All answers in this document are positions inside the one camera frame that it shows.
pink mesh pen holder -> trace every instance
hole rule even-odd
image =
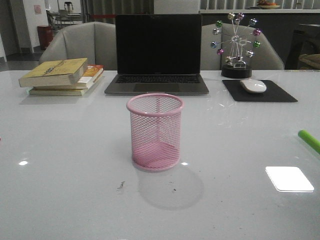
[[[147,93],[127,104],[131,120],[132,160],[148,171],[166,170],[180,159],[182,100],[165,93]]]

black laptop screen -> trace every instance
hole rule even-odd
[[[117,15],[119,74],[200,73],[200,14]]]

mouse pad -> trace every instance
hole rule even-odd
[[[225,87],[235,101],[238,102],[272,102],[294,103],[298,102],[293,96],[279,87],[271,80],[261,80],[266,85],[262,93],[249,93],[240,84],[239,80],[222,80]]]

computer mouse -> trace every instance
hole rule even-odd
[[[241,86],[248,93],[259,94],[264,93],[267,90],[267,86],[263,81],[255,80],[255,79],[244,79],[240,80]]]

book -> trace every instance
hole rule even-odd
[[[87,58],[45,61],[19,79],[20,87],[72,85],[87,70]]]
[[[38,96],[83,96],[90,88],[93,87],[99,80],[102,78],[102,74],[100,74],[93,84],[90,87],[83,89],[67,89],[67,88],[52,88],[52,89],[37,89],[33,87],[30,89],[29,95],[38,95]]]
[[[78,82],[72,85],[60,86],[36,86],[36,90],[63,90],[63,89],[89,89],[95,84],[95,81],[104,71],[103,65],[88,64],[87,70],[84,72]]]

